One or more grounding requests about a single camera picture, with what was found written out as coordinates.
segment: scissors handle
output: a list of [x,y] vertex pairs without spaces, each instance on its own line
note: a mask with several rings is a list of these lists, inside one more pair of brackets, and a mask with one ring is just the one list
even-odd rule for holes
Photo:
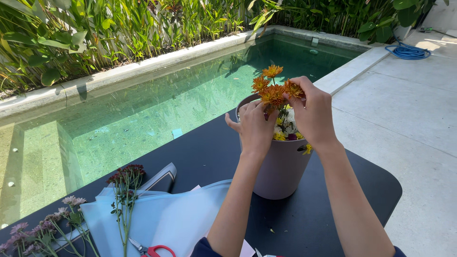
[[148,254],[149,254],[151,257],[160,257],[160,255],[157,254],[157,253],[155,252],[155,250],[157,250],[157,249],[159,249],[159,248],[163,248],[163,249],[169,251],[169,252],[173,255],[173,257],[176,257],[175,252],[174,252],[173,250],[171,250],[168,246],[163,246],[163,245],[158,245],[158,246],[151,246],[151,247],[149,247],[149,248],[148,248]]

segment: blue garden hose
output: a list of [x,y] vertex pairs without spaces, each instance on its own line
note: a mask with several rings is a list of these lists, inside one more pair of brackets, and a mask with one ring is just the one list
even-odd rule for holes
[[[399,45],[386,46],[385,49],[400,59],[421,60],[421,59],[425,59],[431,55],[431,52],[427,49],[407,45],[405,43],[400,42],[399,39],[395,35],[393,37],[395,38],[395,40],[397,40]],[[396,48],[393,51],[391,51],[389,49],[389,47],[396,47]]]

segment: hand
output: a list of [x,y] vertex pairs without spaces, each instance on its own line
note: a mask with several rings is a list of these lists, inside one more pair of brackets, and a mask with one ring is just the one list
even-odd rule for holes
[[225,114],[227,125],[239,133],[242,153],[253,154],[262,159],[270,149],[273,128],[279,114],[279,111],[275,110],[266,121],[263,113],[265,108],[260,100],[243,105],[239,109],[240,123],[233,122],[230,115]]
[[333,128],[332,119],[332,96],[315,87],[306,76],[290,79],[299,85],[306,95],[305,106],[296,97],[284,94],[289,99],[290,105],[295,112],[297,128],[305,139],[316,151],[325,145],[333,145],[338,142]]

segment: black table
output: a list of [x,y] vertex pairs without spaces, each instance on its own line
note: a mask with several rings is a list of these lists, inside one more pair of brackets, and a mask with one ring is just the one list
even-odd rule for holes
[[[385,226],[402,195],[398,180],[388,171],[347,151],[360,185],[381,224]],[[238,134],[224,117],[214,120],[132,161],[142,164],[151,178],[170,162],[178,173],[171,193],[193,189],[233,177],[241,153]],[[106,186],[108,174],[70,195],[95,201]],[[33,228],[63,204],[56,201],[16,222]],[[0,243],[10,238],[11,225],[0,230]],[[297,191],[283,200],[252,196],[246,240],[262,254],[295,256],[344,256],[336,233],[319,157],[313,153]],[[73,256],[59,251],[60,256]]]

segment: pool water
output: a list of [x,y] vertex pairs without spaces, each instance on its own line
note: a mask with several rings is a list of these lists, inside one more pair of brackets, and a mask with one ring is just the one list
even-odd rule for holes
[[233,109],[251,94],[253,78],[271,64],[284,66],[277,83],[301,75],[314,82],[361,53],[269,35],[91,91],[63,107],[35,111],[34,117],[4,120],[0,224],[11,224],[166,144],[173,130],[185,134]]

